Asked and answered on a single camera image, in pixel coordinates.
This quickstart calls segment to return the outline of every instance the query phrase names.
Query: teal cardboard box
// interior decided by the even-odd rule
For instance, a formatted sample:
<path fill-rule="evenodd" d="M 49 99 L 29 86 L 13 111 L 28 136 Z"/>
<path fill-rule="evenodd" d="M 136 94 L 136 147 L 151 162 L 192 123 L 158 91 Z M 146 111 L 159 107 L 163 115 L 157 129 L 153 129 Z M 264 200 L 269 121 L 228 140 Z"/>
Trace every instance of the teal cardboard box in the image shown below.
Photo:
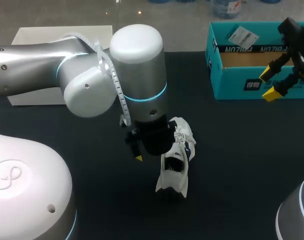
<path fill-rule="evenodd" d="M 281 56 L 287 48 L 278 32 L 281 22 L 211 22 L 205 50 L 208 74 L 217 100 L 263 99 L 262 95 L 276 81 L 292 73 L 293 63 L 283 66 L 267 83 L 259 77 L 269 62 Z M 242 48 L 229 41 L 238 27 L 259 36 L 249 48 Z M 304 83 L 288 90 L 284 99 L 304 99 Z"/>

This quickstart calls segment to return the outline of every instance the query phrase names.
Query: black tabletop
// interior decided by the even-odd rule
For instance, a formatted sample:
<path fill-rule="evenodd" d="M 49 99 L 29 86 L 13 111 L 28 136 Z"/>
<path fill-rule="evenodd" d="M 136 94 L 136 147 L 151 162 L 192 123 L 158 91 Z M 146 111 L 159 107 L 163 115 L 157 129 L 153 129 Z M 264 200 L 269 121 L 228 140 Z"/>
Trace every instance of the black tabletop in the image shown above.
<path fill-rule="evenodd" d="M 304 99 L 217 101 L 204 52 L 165 59 L 168 116 L 186 119 L 197 141 L 186 199 L 155 193 L 161 158 L 133 159 L 117 100 L 85 119 L 65 106 L 12 107 L 0 97 L 0 134 L 64 158 L 80 240 L 276 240 L 278 208 L 304 180 Z"/>

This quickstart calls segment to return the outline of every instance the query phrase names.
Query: white sneaker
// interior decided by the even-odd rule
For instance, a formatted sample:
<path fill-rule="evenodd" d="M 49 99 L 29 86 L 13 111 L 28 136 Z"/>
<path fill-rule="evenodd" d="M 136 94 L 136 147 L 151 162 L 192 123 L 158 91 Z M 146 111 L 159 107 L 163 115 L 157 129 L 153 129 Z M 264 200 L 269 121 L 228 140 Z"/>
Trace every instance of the white sneaker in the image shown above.
<path fill-rule="evenodd" d="M 196 154 L 196 141 L 189 124 L 182 117 L 174 117 L 170 121 L 176 122 L 175 143 L 170 151 L 161 156 L 161 173 L 155 191 L 171 187 L 186 198 L 189 161 Z"/>

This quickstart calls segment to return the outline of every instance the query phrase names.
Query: plastic bottle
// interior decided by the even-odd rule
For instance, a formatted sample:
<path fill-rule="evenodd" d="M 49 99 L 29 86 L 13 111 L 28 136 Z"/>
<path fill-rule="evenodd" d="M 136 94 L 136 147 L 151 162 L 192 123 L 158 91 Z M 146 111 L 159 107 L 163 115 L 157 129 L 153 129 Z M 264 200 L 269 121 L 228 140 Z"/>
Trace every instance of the plastic bottle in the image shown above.
<path fill-rule="evenodd" d="M 222 19 L 233 19 L 241 11 L 241 0 L 211 0 L 214 14 Z"/>

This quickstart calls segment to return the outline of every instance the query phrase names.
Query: barcode label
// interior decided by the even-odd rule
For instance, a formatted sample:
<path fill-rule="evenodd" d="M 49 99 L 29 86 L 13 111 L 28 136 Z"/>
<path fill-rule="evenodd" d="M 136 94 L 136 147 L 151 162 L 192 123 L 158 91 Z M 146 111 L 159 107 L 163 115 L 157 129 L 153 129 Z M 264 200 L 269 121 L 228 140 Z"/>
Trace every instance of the barcode label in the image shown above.
<path fill-rule="evenodd" d="M 242 47 L 243 44 L 246 43 L 246 40 L 248 40 L 248 38 L 249 38 L 251 35 L 252 35 L 252 33 L 249 32 L 249 33 L 245 36 L 245 38 L 243 38 L 243 40 L 240 42 L 240 47 Z"/>
<path fill-rule="evenodd" d="M 235 32 L 229 36 L 229 41 L 248 50 L 260 37 L 255 33 L 239 26 Z"/>

